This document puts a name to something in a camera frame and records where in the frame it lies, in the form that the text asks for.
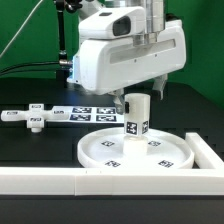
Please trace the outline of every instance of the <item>white piece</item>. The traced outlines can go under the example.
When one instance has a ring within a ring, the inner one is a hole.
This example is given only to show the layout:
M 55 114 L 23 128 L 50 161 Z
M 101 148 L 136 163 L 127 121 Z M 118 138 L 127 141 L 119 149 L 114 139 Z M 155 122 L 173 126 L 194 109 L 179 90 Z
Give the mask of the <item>white piece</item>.
M 30 104 L 27 111 L 2 111 L 2 121 L 27 120 L 27 128 L 33 133 L 41 132 L 44 128 L 44 120 L 66 120 L 69 113 L 64 110 L 44 110 L 43 104 Z
M 186 142 L 195 153 L 195 162 L 201 169 L 223 169 L 220 157 L 197 133 L 187 133 Z
M 141 137 L 124 137 L 123 154 L 131 159 L 146 156 L 148 152 L 148 138 Z
M 0 195 L 224 195 L 224 169 L 0 167 Z
M 150 114 L 150 96 L 141 93 L 125 95 L 128 113 L 124 116 L 126 135 L 141 136 L 148 132 Z
M 175 135 L 149 129 L 145 134 L 148 142 L 147 154 L 133 159 L 123 153 L 124 137 L 123 128 L 103 129 L 84 136 L 78 143 L 79 162 L 86 168 L 132 170 L 193 166 L 194 153 L 183 139 Z

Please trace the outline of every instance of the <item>black table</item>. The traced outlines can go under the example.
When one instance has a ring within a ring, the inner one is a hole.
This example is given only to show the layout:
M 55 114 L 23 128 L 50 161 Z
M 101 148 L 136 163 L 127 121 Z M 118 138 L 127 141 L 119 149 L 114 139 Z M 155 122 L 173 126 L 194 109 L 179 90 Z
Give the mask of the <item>black table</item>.
M 151 83 L 126 93 L 150 93 Z M 56 80 L 1 79 L 0 110 L 26 110 L 30 103 L 113 106 L 110 96 L 86 95 Z M 47 123 L 39 134 L 26 122 L 0 122 L 0 166 L 81 167 L 77 143 L 109 124 Z M 164 100 L 151 103 L 150 127 L 184 138 L 197 132 L 224 159 L 224 111 L 191 87 L 168 83 Z M 223 223 L 220 196 L 0 196 L 0 223 Z

